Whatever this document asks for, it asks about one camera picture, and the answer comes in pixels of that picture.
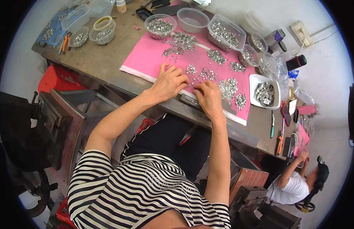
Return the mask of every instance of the white tray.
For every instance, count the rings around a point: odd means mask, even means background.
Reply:
[[[261,105],[260,102],[255,100],[253,98],[253,95],[255,94],[256,87],[259,83],[266,83],[269,82],[271,83],[272,86],[274,86],[275,90],[275,97],[274,97],[274,104],[272,107],[264,107]],[[269,110],[276,110],[277,108],[280,107],[280,89],[279,89],[279,84],[275,80],[270,80],[269,78],[266,78],[265,76],[257,75],[257,74],[251,74],[249,76],[249,98],[251,100],[251,104],[258,106],[258,107],[263,107]]]

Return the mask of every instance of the white t-shirt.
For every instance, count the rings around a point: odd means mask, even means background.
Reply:
[[[278,176],[269,186],[267,196],[280,204],[294,204],[309,195],[309,188],[306,180],[298,173],[293,172],[288,183],[282,189],[277,186]]]

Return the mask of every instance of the green-handled knife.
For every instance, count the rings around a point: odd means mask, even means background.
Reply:
[[[274,111],[273,110],[271,110],[271,115],[272,115],[272,118],[271,118],[271,135],[270,135],[270,138],[272,138],[274,136],[275,117],[274,117]]]

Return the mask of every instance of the masking tape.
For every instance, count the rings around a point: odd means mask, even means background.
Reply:
[[[101,21],[104,21],[104,20],[109,20],[109,22],[105,25],[105,26],[103,26],[102,28],[96,28],[96,25],[98,24],[98,23],[100,23]],[[102,31],[102,30],[104,30],[105,28],[107,28],[111,23],[112,23],[112,21],[113,21],[113,18],[111,17],[111,16],[104,16],[104,17],[101,17],[100,19],[98,19],[97,21],[96,21],[96,23],[94,23],[94,25],[93,25],[93,29],[95,30],[95,31]]]
[[[289,99],[290,100],[294,99],[294,90],[292,86],[289,86]]]

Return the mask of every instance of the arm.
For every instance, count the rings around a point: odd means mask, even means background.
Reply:
[[[193,92],[198,98],[200,106],[211,120],[210,164],[204,196],[210,203],[222,203],[228,206],[230,149],[220,89],[212,81],[207,81],[196,85]]]
[[[308,157],[308,151],[303,151],[299,157],[297,157],[280,175],[277,180],[277,186],[280,189],[283,189],[289,181],[291,174],[294,172],[294,169],[300,164],[300,162],[304,161]]]
[[[300,170],[299,174],[304,177],[306,174],[306,170],[309,164],[309,158],[306,158],[306,161],[304,162],[303,168]]]
[[[117,138],[130,123],[148,108],[175,97],[188,85],[188,78],[182,69],[164,63],[153,86],[139,96],[120,106],[104,117],[89,135],[85,151],[98,149],[111,158],[111,142]]]

